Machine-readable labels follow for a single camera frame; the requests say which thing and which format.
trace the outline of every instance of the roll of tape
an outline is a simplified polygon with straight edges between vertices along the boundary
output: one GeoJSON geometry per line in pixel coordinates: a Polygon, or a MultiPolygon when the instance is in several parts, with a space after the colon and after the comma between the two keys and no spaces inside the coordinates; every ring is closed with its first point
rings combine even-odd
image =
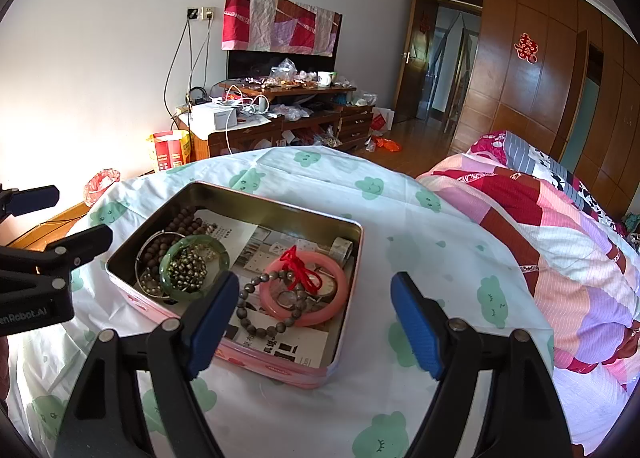
{"type": "Polygon", "coordinates": [[[344,266],[352,251],[353,243],[351,241],[343,237],[336,237],[329,249],[329,257],[340,266],[344,266]]]}

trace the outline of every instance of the electrical outlet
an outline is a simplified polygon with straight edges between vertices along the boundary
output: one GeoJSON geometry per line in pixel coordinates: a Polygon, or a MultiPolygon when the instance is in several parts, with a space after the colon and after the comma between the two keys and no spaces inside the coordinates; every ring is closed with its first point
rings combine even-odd
{"type": "Polygon", "coordinates": [[[198,13],[198,19],[201,21],[210,21],[213,19],[214,7],[213,6],[201,6],[198,13]]]}

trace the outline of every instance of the orange plastic bag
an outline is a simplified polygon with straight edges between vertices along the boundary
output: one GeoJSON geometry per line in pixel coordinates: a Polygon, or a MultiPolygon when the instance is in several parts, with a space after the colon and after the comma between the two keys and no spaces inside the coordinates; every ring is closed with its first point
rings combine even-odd
{"type": "Polygon", "coordinates": [[[393,140],[378,137],[374,138],[373,141],[376,143],[376,147],[384,147],[387,151],[391,151],[392,153],[402,151],[402,146],[393,140]]]}

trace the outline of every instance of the white wall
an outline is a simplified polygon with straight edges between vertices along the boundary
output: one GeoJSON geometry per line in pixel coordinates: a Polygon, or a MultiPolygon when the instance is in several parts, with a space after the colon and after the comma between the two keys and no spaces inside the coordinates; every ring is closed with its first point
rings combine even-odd
{"type": "MultiPolygon", "coordinates": [[[[337,70],[390,104],[410,0],[293,0],[344,15],[337,70]]],[[[209,82],[225,76],[224,0],[15,0],[0,23],[0,182],[56,184],[56,209],[10,218],[0,244],[82,200],[102,168],[150,169],[144,139],[169,127],[162,88],[187,7],[216,6],[209,82]]],[[[200,45],[206,24],[194,24],[200,45]]],[[[188,51],[169,87],[180,104],[188,51]]],[[[202,83],[198,67],[194,83],[202,83]]]]}

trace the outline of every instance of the gray bead bracelet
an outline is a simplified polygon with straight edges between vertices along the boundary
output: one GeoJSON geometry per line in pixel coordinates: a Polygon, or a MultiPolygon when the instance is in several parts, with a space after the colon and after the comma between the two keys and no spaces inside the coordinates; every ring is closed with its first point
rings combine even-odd
{"type": "Polygon", "coordinates": [[[253,335],[260,339],[264,339],[265,337],[275,337],[278,333],[284,333],[287,328],[292,327],[293,324],[302,317],[302,313],[306,310],[306,298],[308,297],[308,294],[306,293],[305,287],[298,283],[294,288],[297,301],[295,303],[295,307],[291,311],[291,317],[278,322],[275,326],[269,326],[267,329],[256,328],[251,324],[246,310],[246,300],[249,298],[249,294],[255,292],[255,287],[260,283],[266,283],[273,281],[274,279],[287,279],[288,281],[293,281],[293,279],[295,279],[295,274],[293,274],[292,271],[287,272],[285,270],[260,274],[260,276],[254,277],[251,282],[244,285],[238,298],[236,315],[240,319],[240,325],[247,331],[247,333],[249,333],[249,335],[253,335]]]}

